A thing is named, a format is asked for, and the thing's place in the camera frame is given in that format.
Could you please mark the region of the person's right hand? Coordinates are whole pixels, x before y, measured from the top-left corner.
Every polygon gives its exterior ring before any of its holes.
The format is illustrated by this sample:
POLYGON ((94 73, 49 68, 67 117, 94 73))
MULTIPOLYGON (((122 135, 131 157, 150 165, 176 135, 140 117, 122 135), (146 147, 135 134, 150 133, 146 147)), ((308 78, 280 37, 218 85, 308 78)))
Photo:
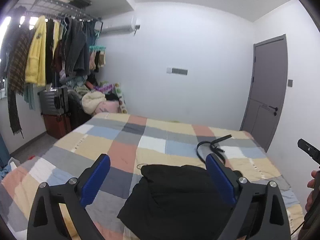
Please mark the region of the person's right hand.
POLYGON ((311 172, 312 179, 307 183, 307 187, 312 189, 312 191, 310 192, 310 194, 308 195, 307 200, 306 200, 306 205, 305 205, 306 211, 309 211, 312 204, 313 204, 313 192, 314 192, 314 188, 315 188, 316 176, 318 173, 319 173, 319 171, 313 170, 311 172))

